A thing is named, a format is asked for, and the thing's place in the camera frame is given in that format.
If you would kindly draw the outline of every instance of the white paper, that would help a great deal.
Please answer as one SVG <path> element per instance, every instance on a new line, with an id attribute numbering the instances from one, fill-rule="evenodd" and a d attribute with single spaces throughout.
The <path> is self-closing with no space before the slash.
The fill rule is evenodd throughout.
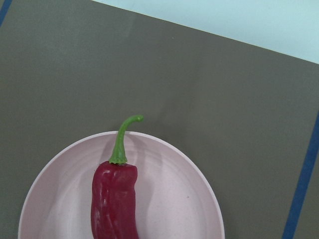
<path id="1" fill-rule="evenodd" d="M 95 0 L 319 63 L 317 0 Z"/>

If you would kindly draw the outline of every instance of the curved green stem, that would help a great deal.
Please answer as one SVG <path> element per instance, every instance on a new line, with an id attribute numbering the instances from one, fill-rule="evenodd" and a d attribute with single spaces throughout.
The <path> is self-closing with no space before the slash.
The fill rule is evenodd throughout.
<path id="1" fill-rule="evenodd" d="M 117 163 L 117 164 L 123 164 L 126 163 L 128 160 L 126 159 L 125 156 L 125 149 L 124 149 L 124 134 L 128 126 L 133 123 L 133 122 L 141 122 L 143 120 L 142 115 L 136 115 L 136 116 L 131 116 L 127 120 L 125 120 L 119 131 L 118 135 L 116 137 L 114 149 L 111 158 L 109 159 L 110 163 Z"/>

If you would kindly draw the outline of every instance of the pepper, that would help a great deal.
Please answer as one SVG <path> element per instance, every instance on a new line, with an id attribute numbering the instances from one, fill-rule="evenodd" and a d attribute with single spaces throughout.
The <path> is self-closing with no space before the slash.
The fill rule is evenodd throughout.
<path id="1" fill-rule="evenodd" d="M 127 164 L 124 135 L 142 115 L 131 116 L 121 125 L 113 153 L 96 169 L 92 182 L 91 228 L 94 239 L 138 239 L 135 221 L 135 189 L 138 171 Z"/>

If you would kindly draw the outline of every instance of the blue stripe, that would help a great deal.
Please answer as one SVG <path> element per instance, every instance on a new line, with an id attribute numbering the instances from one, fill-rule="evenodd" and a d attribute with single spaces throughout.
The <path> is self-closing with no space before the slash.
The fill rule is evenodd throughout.
<path id="1" fill-rule="evenodd" d="M 0 10 L 0 26 L 3 23 L 4 17 L 6 15 L 6 13 L 8 12 L 8 9 L 11 5 L 12 0 L 4 0 L 1 10 Z"/>
<path id="2" fill-rule="evenodd" d="M 298 219 L 301 209 L 305 200 L 307 188 L 310 182 L 311 174 L 314 169 L 317 154 L 319 150 L 319 113 L 317 115 L 315 127 L 310 138 L 310 143 L 306 153 L 305 161 L 299 176 L 297 188 L 290 207 L 289 215 L 287 218 L 283 239 L 294 238 Z"/>

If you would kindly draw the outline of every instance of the tabletop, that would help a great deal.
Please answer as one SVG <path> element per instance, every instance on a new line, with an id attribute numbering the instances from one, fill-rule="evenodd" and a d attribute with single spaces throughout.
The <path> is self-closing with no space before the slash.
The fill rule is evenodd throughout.
<path id="1" fill-rule="evenodd" d="M 202 171 L 227 239 L 281 238 L 318 92 L 315 63 L 94 1 L 14 0 L 0 27 L 2 238 L 50 159 L 133 114 L 145 121 L 131 131 Z M 319 235 L 318 200 L 315 164 L 294 238 Z"/>

